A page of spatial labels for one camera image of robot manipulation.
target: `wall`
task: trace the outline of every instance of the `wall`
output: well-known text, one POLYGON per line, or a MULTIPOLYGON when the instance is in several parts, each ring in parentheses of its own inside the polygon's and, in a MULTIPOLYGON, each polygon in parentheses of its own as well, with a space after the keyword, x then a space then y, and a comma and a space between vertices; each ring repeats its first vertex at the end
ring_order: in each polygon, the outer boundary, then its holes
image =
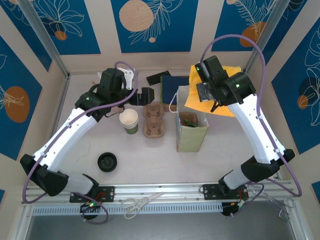
MULTIPOLYGON (((127 61, 140 70, 189 69, 216 34, 224 0, 199 0, 190 52, 121 53, 110 0, 85 0, 100 47, 97 55, 63 55, 71 72, 92 72, 112 67, 116 61, 127 61)), ((224 65, 244 67, 250 51, 218 52, 224 65)))
MULTIPOLYGON (((316 200, 311 183, 320 180, 320 145, 298 155, 297 148, 271 82, 319 17, 319 1, 308 0, 267 64, 267 79, 261 103, 263 112, 278 139, 280 139, 281 143, 286 148, 294 149, 297 154, 290 162, 290 165, 295 171, 301 184, 303 194, 299 201, 306 216, 305 219, 307 220, 307 224, 315 236, 315 239, 320 236, 320 205, 316 200)), ((260 61, 257 61, 249 75, 258 90, 260 88, 261 81, 260 61)), ((288 176, 288 172, 284 167, 282 167, 281 173, 285 178, 288 176)))
MULTIPOLYGON (((47 72, 34 52, 22 38, 4 10, 0 7, 0 36, 25 64, 42 85, 42 92, 35 107, 18 159, 32 154, 50 137, 65 78, 54 64, 47 72)), ((0 154, 0 189, 6 190, 0 207, 0 239, 8 239, 17 207, 22 201, 22 186, 26 179, 19 161, 0 154)))

